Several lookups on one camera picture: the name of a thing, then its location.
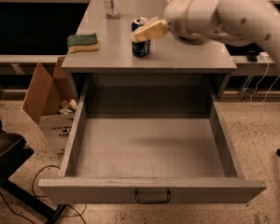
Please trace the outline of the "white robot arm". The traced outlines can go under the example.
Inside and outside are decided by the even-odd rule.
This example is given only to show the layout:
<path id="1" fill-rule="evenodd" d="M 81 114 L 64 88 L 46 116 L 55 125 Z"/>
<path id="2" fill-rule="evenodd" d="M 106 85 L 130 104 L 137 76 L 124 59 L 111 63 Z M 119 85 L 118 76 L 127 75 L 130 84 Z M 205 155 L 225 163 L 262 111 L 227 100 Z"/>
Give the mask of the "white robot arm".
<path id="1" fill-rule="evenodd" d="M 131 38 L 144 42 L 168 33 L 239 47 L 254 43 L 280 71 L 280 12 L 269 0 L 167 0 L 162 18 L 148 20 Z"/>

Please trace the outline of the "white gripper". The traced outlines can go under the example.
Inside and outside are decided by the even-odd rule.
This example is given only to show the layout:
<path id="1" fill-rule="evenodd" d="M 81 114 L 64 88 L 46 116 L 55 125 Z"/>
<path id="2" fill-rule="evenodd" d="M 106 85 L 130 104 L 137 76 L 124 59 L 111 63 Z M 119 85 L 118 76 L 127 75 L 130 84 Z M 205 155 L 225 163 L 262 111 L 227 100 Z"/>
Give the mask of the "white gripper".
<path id="1" fill-rule="evenodd" d="M 195 39 L 203 35 L 211 38 L 220 22 L 216 14 L 219 0 L 166 0 L 164 20 L 154 17 L 136 28 L 132 42 L 139 43 L 159 39 L 170 31 L 175 36 Z"/>

